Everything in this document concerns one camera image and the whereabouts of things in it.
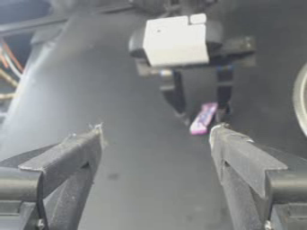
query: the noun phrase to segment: round object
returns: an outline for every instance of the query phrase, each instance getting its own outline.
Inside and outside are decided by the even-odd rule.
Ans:
[[[294,110],[302,131],[307,137],[307,64],[301,70],[294,85]]]

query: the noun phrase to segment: screw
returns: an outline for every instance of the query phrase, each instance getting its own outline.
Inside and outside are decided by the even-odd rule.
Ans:
[[[39,230],[43,230],[45,229],[45,220],[43,219],[39,219],[39,221],[38,221],[38,229]]]
[[[273,223],[272,223],[272,221],[269,221],[269,220],[266,221],[265,229],[266,229],[266,230],[274,230]]]

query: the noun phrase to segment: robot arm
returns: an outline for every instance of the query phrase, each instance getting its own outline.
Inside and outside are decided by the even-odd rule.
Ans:
[[[213,128],[210,144],[234,229],[306,229],[307,161],[260,146],[226,124]]]
[[[0,163],[0,229],[78,229],[101,153],[95,128]]]

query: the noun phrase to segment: purple object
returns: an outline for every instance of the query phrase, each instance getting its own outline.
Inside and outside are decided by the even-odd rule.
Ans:
[[[217,110],[218,104],[216,102],[204,104],[202,111],[200,112],[190,127],[190,132],[193,135],[204,135],[208,133],[208,126],[212,123]]]

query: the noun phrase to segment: black mat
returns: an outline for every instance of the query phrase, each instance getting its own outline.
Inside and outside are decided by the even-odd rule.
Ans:
[[[238,1],[229,34],[257,37],[258,67],[237,68],[232,125],[262,144],[305,155],[292,105],[307,60],[305,1]],[[81,229],[232,229],[206,137],[192,137],[137,75],[127,41],[145,17],[79,15],[38,47],[3,133],[5,159],[103,122],[110,146]],[[216,99],[212,70],[185,72],[189,110]]]

